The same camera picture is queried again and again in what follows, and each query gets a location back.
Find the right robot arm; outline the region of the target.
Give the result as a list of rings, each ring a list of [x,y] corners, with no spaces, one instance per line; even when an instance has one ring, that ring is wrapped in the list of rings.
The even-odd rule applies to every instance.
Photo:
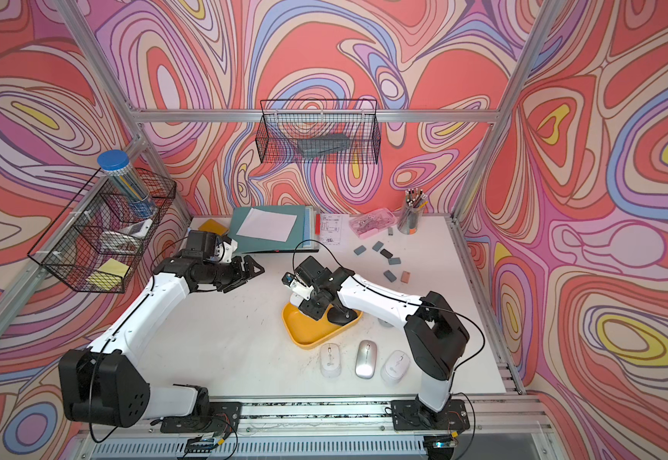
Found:
[[[393,428],[448,427],[454,373],[470,335],[440,293],[417,296],[393,291],[349,268],[325,268],[312,256],[285,273],[281,282],[292,292],[292,304],[312,320],[321,320],[332,309],[348,323],[361,312],[403,331],[412,362],[421,371],[421,383],[414,399],[391,402]]]

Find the small white mouse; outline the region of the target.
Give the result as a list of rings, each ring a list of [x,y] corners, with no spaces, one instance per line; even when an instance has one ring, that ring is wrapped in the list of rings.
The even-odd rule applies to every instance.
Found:
[[[341,349],[335,343],[326,343],[320,347],[320,373],[326,379],[341,375]]]

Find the silver grey mouse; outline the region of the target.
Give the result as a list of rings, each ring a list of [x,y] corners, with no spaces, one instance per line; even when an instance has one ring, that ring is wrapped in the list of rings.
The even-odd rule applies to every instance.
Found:
[[[371,340],[362,340],[356,354],[355,375],[363,380],[372,379],[376,370],[377,356],[377,345]]]

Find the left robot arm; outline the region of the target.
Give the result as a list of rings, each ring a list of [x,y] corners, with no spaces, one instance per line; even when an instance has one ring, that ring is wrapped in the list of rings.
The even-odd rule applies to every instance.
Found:
[[[185,246],[162,260],[132,305],[84,349],[59,361],[64,413],[72,422],[132,427],[140,420],[211,414],[208,391],[193,384],[155,386],[138,366],[168,316],[194,293],[228,293],[264,273],[253,257],[239,256],[228,236],[194,230]]]

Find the white mouse with logo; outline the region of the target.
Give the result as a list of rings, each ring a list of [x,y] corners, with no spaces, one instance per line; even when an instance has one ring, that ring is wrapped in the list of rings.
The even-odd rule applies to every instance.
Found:
[[[403,351],[394,351],[381,368],[381,378],[385,385],[395,386],[405,377],[410,368],[410,357]]]

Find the yellow storage box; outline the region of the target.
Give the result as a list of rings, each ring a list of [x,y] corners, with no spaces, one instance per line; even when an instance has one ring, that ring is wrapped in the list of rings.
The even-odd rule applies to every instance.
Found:
[[[350,322],[339,325],[329,321],[330,312],[339,313],[335,307],[329,306],[320,320],[314,320],[295,305],[288,304],[281,315],[291,341],[303,350],[311,350],[353,328],[363,317],[361,312],[355,310],[356,317],[351,316]]]

